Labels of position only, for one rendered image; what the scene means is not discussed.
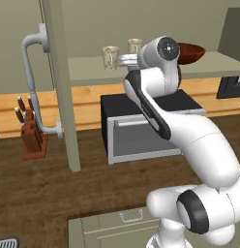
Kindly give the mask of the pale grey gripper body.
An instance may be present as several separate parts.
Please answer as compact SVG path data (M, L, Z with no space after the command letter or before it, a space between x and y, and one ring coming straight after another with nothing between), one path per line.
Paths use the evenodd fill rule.
M118 57L119 67L137 67L137 55L134 54L122 54Z

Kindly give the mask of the grey ribbed object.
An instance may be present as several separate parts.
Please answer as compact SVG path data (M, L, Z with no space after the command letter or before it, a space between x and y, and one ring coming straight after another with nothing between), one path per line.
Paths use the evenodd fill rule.
M0 248L19 248L19 241L12 237L0 239Z

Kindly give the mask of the dark olive cabinet door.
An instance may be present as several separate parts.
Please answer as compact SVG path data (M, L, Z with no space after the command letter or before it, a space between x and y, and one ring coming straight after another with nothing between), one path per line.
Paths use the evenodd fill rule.
M240 8L228 8L218 52L240 62Z

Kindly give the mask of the patterned beige glass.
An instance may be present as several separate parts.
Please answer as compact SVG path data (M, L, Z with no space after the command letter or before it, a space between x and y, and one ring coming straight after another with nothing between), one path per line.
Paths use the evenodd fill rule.
M128 40L128 52L129 53L138 53L138 51L141 49L142 46L142 40L131 38Z
M102 48L102 56L105 69L115 71L118 66L119 47L104 46Z

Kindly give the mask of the black appliance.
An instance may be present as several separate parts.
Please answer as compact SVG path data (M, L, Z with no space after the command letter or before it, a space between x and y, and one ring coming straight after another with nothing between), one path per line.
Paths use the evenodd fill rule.
M240 76L222 77L217 99L240 98Z

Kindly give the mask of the olive cabinet shelf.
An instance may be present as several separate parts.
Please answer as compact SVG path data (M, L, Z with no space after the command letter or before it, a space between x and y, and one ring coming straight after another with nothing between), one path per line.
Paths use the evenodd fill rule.
M102 57L69 58L71 86L120 83L128 70L119 67L115 71L104 69ZM180 66L182 79L221 78L240 76L240 61L219 52L206 52L198 61Z

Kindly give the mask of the brown wooden knife block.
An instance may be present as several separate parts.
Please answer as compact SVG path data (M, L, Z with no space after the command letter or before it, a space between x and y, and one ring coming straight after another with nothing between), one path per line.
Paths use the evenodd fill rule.
M21 138L25 151L24 160L44 158L46 154L47 134L44 134L38 127L31 109L26 111L26 120L21 128Z

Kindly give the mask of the olive drawer front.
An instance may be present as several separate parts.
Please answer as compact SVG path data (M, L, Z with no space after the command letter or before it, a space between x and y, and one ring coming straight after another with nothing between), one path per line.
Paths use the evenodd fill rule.
M135 210L143 210L143 219L136 223L124 224L120 218L120 212L129 212ZM127 228L127 227L138 227L141 224L146 223L158 223L159 219L153 217L146 207L133 208L128 210L121 210L116 212L110 212L106 214L99 214L89 217L84 217L81 219L82 229L85 233L94 233L99 231L108 231L118 228Z

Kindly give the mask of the red-brown bowl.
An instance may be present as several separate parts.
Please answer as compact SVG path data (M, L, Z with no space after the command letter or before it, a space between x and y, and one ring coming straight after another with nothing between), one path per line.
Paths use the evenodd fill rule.
M205 53L205 49L201 46L179 43L180 55L178 57L179 65L188 65L195 63Z

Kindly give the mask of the black toaster oven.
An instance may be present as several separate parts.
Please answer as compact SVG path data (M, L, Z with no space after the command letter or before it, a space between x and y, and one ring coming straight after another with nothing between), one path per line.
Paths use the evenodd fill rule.
M137 126L115 127L115 120L146 119L139 108L125 94L101 96L102 137L110 165L174 156L181 153L177 146L160 138L149 123Z

